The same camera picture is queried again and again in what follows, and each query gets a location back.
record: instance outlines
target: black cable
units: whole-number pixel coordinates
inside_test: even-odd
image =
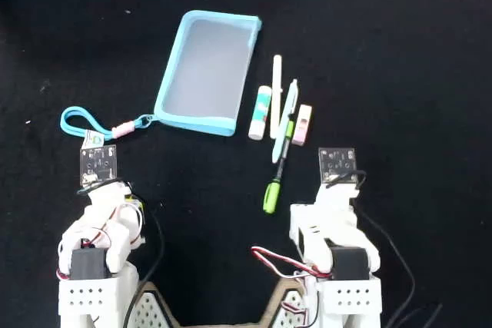
[[[87,193],[97,189],[97,188],[100,188],[100,187],[103,187],[107,184],[112,184],[114,182],[123,182],[123,180],[120,178],[120,177],[117,177],[117,178],[112,178],[111,180],[105,180],[105,181],[99,181],[99,182],[94,182],[93,184],[90,184],[89,186],[87,187],[83,187],[81,188],[80,190],[78,190],[76,192],[77,195],[86,195]]]
[[[410,311],[407,315],[404,315],[399,321],[398,323],[396,323],[395,326],[393,326],[393,328],[399,328],[402,324],[405,324],[408,320],[410,320],[411,318],[413,318],[414,316],[416,316],[417,314],[419,314],[420,311],[426,309],[427,306],[420,306],[418,307],[417,309],[413,309],[412,311]]]
[[[157,259],[155,259],[155,262],[152,264],[151,269],[148,270],[147,274],[145,274],[145,277],[140,281],[137,290],[133,294],[133,297],[131,298],[130,305],[128,306],[128,309],[126,310],[125,314],[125,320],[123,322],[123,328],[128,328],[128,321],[130,320],[130,315],[131,311],[133,310],[133,306],[137,303],[137,299],[140,296],[141,291],[144,289],[145,284],[148,282],[152,274],[155,272],[157,269],[159,263],[162,260],[162,257],[164,256],[164,235],[162,234],[162,229],[161,225],[159,224],[159,221],[157,219],[157,216],[155,215],[154,211],[151,211],[151,216],[152,219],[154,219],[155,226],[157,227],[158,233],[159,233],[159,240],[161,242],[161,248],[159,250],[159,255],[157,256]]]
[[[344,174],[339,174],[335,179],[329,181],[326,184],[326,188],[330,188],[330,187],[334,186],[335,184],[339,184],[340,182],[342,182],[342,181],[346,180],[347,178],[352,177],[354,175],[362,176],[362,180],[360,180],[357,183],[357,186],[355,187],[356,189],[359,189],[359,188],[361,188],[361,186],[366,181],[367,173],[365,171],[359,171],[357,169],[354,169],[352,171],[348,171],[347,173],[344,173]]]
[[[387,321],[386,323],[386,326],[384,326],[385,328],[394,328],[393,327],[393,324],[396,322],[396,320],[398,319],[398,317],[401,315],[401,313],[407,308],[409,302],[412,300],[412,297],[414,296],[414,293],[415,293],[415,277],[414,277],[414,274],[412,273],[410,267],[408,266],[407,262],[405,261],[405,259],[401,256],[401,253],[400,251],[398,250],[398,248],[396,247],[396,245],[394,244],[393,240],[391,239],[390,235],[383,229],[382,226],[380,226],[379,224],[377,224],[375,221],[373,221],[372,219],[369,218],[369,216],[363,212],[362,210],[358,209],[358,213],[365,219],[367,220],[371,225],[372,227],[376,228],[377,230],[379,230],[383,236],[386,237],[387,241],[389,242],[389,244],[391,245],[391,247],[393,248],[393,251],[394,253],[397,255],[398,259],[400,259],[400,262],[401,264],[403,265],[404,269],[407,271],[408,273],[408,276],[410,277],[410,281],[411,281],[411,288],[410,288],[410,292],[407,296],[407,298],[405,299],[405,301],[400,305],[400,307],[398,307],[398,309],[396,309],[394,311],[394,313],[391,315],[390,319]]]
[[[425,322],[424,326],[422,328],[429,328],[431,324],[436,320],[437,316],[440,313],[440,310],[443,308],[443,304],[439,303],[439,305],[436,306],[436,309],[434,312],[429,316],[429,319],[427,319],[427,322]]]
[[[443,305],[442,303],[430,303],[430,304],[427,304],[427,305],[420,306],[417,309],[413,309],[407,315],[403,316],[398,321],[398,323],[396,323],[396,325],[393,326],[393,328],[400,328],[408,320],[410,320],[411,318],[413,318],[414,316],[416,316],[417,314],[419,314],[421,311],[426,310],[427,308],[429,308],[430,306],[433,306],[433,305],[436,305],[436,307],[435,307],[433,313],[430,315],[429,319],[427,320],[426,324],[428,324],[428,322],[433,323],[433,321],[436,319],[438,313],[442,309],[442,305]]]
[[[310,326],[313,326],[316,323],[317,316],[320,313],[320,291],[316,292],[316,297],[317,297],[317,302],[316,302],[316,315],[314,315],[313,321],[310,322],[307,326],[303,326],[303,328],[309,328]]]

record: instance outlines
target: white pen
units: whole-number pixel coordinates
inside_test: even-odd
[[[282,92],[282,56],[274,56],[273,75],[271,78],[271,115],[270,138],[277,138],[280,121],[280,93]]]

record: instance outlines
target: glue stick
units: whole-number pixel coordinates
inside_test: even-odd
[[[264,127],[268,116],[268,109],[270,107],[271,99],[271,87],[260,86],[258,89],[258,96],[256,97],[256,103],[254,104],[253,118],[249,126],[248,136],[252,140],[261,140],[263,138]]]

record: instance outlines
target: cardboard base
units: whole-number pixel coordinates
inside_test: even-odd
[[[244,324],[219,324],[215,326],[186,326],[187,328],[232,328],[232,327],[244,327],[244,328],[258,328],[258,327],[267,327],[271,325],[272,320],[275,318],[280,303],[283,300],[286,292],[289,290],[297,290],[301,295],[303,293],[299,282],[295,280],[286,280],[281,279],[277,286],[275,287],[273,293],[271,294],[271,298],[268,301],[267,308],[265,309],[263,316],[260,321],[257,323],[244,323]],[[159,293],[158,289],[155,287],[153,283],[147,283],[144,288],[145,292],[154,292],[157,294],[162,306],[165,309],[165,314],[168,316],[171,321],[171,325],[173,328],[182,328],[183,326],[179,324],[179,322],[172,315],[171,310],[169,309],[169,305],[166,304],[164,298]]]

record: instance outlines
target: light blue pencil case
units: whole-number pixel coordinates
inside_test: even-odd
[[[163,124],[231,136],[261,28],[249,15],[190,11],[181,19],[155,102]]]

